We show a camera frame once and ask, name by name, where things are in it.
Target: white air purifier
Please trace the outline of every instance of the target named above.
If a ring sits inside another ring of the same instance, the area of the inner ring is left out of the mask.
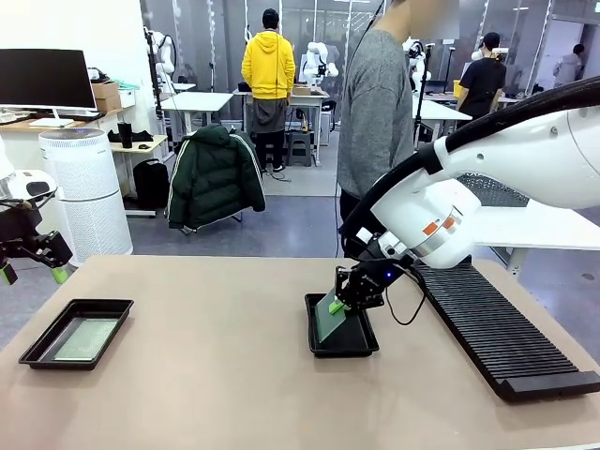
[[[65,240],[75,267],[93,255],[131,254],[129,234],[113,152],[106,133],[66,128],[39,135],[44,167],[58,185]]]

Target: green puffer jacket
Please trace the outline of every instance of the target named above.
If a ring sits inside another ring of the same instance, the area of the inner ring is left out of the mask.
[[[257,161],[246,133],[212,125],[187,136],[172,173],[169,227],[197,230],[250,206],[264,211]]]

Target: stool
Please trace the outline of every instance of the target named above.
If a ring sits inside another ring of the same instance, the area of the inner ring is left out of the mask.
[[[293,154],[293,146],[296,143],[303,143],[305,146],[305,154],[302,157],[297,157]],[[288,157],[286,165],[289,166],[293,158],[304,158],[306,167],[312,166],[312,149],[310,145],[310,133],[289,133],[288,134]]]

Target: black monitor screen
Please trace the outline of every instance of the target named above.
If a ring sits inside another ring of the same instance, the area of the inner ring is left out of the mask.
[[[80,50],[0,49],[0,106],[95,109]]]

